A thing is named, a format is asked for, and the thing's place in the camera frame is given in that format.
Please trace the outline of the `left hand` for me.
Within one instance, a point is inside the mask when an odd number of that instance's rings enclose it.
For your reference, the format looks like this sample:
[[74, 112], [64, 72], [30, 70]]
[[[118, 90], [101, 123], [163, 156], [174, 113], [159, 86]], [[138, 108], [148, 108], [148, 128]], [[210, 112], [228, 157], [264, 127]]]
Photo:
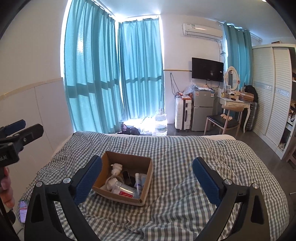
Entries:
[[11, 187], [9, 174], [9, 168], [4, 167], [4, 178], [1, 180], [1, 188], [3, 189], [3, 192], [1, 192], [1, 199], [7, 208], [12, 209], [15, 205], [15, 199], [13, 197], [13, 189]]

